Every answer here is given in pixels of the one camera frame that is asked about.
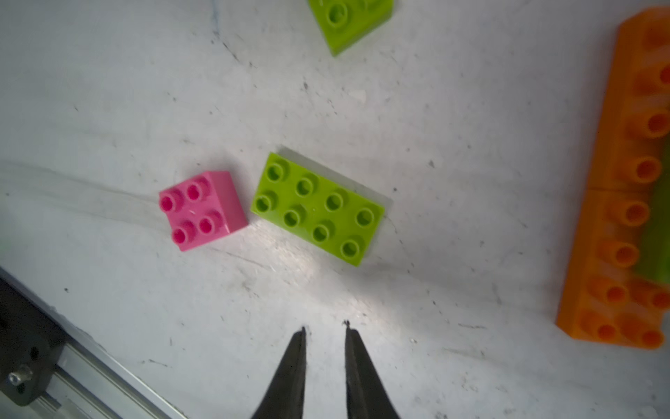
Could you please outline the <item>orange lego brick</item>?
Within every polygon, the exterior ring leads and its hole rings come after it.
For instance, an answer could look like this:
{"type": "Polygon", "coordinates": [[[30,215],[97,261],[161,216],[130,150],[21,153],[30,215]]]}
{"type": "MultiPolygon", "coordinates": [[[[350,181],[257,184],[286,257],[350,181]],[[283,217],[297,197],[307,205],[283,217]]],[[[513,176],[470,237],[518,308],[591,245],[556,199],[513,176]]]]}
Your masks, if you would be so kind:
{"type": "Polygon", "coordinates": [[[588,187],[651,190],[668,135],[669,8],[660,6],[619,26],[588,187]]]}
{"type": "Polygon", "coordinates": [[[588,190],[579,213],[557,326],[575,340],[660,348],[669,288],[635,273],[650,195],[588,190]]]}

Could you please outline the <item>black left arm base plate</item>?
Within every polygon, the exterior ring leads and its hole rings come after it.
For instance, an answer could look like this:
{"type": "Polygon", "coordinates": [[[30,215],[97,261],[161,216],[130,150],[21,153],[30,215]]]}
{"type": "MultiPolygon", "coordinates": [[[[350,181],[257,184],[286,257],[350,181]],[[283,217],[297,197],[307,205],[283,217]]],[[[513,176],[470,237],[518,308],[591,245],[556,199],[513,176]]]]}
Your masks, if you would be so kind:
{"type": "Polygon", "coordinates": [[[45,393],[66,340],[58,324],[1,281],[1,392],[15,405],[45,393]]]}

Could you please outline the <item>green lego brick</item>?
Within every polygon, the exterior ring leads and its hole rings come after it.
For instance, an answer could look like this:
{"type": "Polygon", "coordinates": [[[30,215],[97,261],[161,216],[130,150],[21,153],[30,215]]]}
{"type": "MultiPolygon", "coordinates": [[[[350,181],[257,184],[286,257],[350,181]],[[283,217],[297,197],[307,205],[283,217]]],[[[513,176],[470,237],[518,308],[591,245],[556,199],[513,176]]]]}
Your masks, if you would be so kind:
{"type": "Polygon", "coordinates": [[[265,162],[251,212],[350,265],[366,256],[385,207],[282,155],[265,162]]]}
{"type": "Polygon", "coordinates": [[[669,284],[669,141],[661,158],[662,173],[650,201],[650,218],[640,239],[637,275],[654,283],[669,284]]]}
{"type": "Polygon", "coordinates": [[[308,0],[331,55],[338,56],[394,12],[394,0],[308,0]]]}

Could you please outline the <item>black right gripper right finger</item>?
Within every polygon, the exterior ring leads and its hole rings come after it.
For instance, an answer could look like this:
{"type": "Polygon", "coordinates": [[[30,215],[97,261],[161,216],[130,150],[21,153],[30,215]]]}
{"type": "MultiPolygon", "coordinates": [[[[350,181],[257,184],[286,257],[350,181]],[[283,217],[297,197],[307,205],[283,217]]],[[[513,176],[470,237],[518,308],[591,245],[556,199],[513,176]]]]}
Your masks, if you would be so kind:
{"type": "Polygon", "coordinates": [[[349,419],[400,419],[358,330],[345,322],[345,385],[349,419]]]}

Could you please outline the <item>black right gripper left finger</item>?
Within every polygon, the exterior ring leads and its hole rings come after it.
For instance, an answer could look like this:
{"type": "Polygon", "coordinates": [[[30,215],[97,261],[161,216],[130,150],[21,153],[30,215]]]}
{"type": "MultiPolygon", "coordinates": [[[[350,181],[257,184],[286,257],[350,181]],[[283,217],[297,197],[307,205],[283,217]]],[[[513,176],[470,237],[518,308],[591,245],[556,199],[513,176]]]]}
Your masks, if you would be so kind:
{"type": "Polygon", "coordinates": [[[305,402],[306,330],[294,333],[253,419],[302,419],[305,402]]]}

